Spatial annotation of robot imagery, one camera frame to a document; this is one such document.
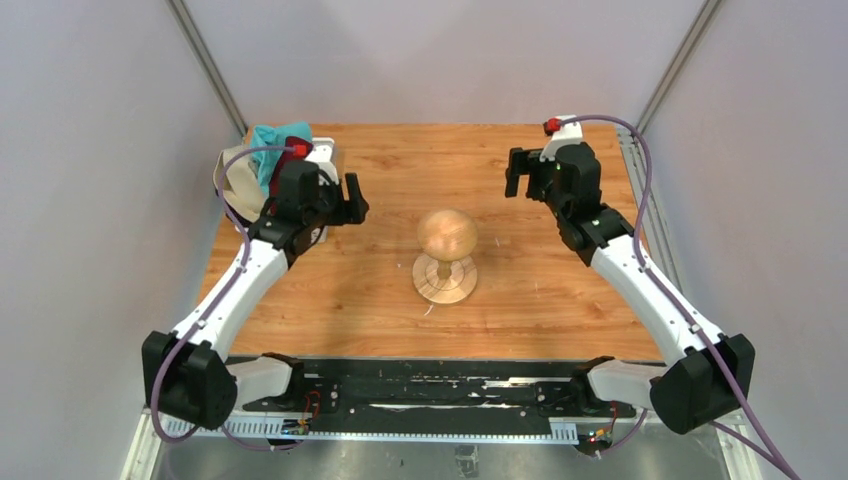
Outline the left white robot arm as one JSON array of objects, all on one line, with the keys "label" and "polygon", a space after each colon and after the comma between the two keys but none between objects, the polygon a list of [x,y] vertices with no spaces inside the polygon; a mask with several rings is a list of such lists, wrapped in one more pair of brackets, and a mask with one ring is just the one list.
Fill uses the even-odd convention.
[{"label": "left white robot arm", "polygon": [[320,165],[284,166],[278,191],[223,278],[170,332],[151,332],[142,344],[147,405],[194,427],[217,429],[237,408],[268,400],[283,413],[298,411],[306,386],[301,363],[263,354],[228,364],[231,347],[259,301],[330,226],[360,225],[369,211],[356,174],[332,179]]}]

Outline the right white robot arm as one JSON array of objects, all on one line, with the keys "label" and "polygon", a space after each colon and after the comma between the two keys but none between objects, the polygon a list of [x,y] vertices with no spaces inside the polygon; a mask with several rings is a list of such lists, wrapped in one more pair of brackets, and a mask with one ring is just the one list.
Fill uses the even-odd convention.
[{"label": "right white robot arm", "polygon": [[665,278],[642,249],[631,224],[601,199],[601,164],[585,143],[510,150],[505,195],[518,193],[545,204],[563,243],[625,300],[659,348],[661,367],[609,356],[580,365],[572,379],[574,408],[595,417],[611,402],[654,412],[677,434],[686,434],[741,406],[755,349],[742,334],[728,336],[706,319]]}]

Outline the maroon bucket hat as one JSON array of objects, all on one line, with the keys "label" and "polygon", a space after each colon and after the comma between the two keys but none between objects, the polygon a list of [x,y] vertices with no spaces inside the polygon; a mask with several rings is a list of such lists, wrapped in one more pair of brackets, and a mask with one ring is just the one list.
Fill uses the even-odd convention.
[{"label": "maroon bucket hat", "polygon": [[307,141],[297,136],[289,136],[286,138],[283,151],[278,158],[274,170],[272,171],[269,181],[269,195],[275,196],[279,190],[279,177],[284,167],[291,162],[305,160],[306,157],[314,149],[311,141]]}]

